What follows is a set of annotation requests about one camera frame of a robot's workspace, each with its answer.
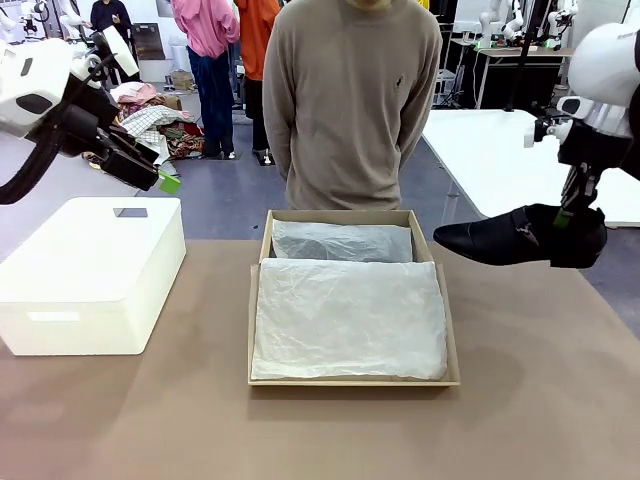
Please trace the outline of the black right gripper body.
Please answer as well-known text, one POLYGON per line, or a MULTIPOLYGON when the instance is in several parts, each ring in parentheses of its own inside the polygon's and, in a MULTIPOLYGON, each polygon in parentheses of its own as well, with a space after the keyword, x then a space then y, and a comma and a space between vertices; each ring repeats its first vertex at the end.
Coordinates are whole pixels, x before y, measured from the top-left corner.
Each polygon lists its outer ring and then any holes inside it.
POLYGON ((629 138, 601 133, 574 121, 560 143, 558 161, 579 167, 586 164, 600 171, 620 167, 629 152, 629 138))

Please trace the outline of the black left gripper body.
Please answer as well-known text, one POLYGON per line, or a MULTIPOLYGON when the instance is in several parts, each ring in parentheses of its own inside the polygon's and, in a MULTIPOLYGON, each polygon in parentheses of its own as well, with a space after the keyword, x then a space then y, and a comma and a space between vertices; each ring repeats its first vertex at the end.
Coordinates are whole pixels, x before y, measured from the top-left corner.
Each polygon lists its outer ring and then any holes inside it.
POLYGON ((118 148, 112 137, 118 108, 113 102, 91 103, 87 108, 60 105, 53 111, 54 125, 60 133, 57 154, 75 157, 84 152, 109 156, 118 148))

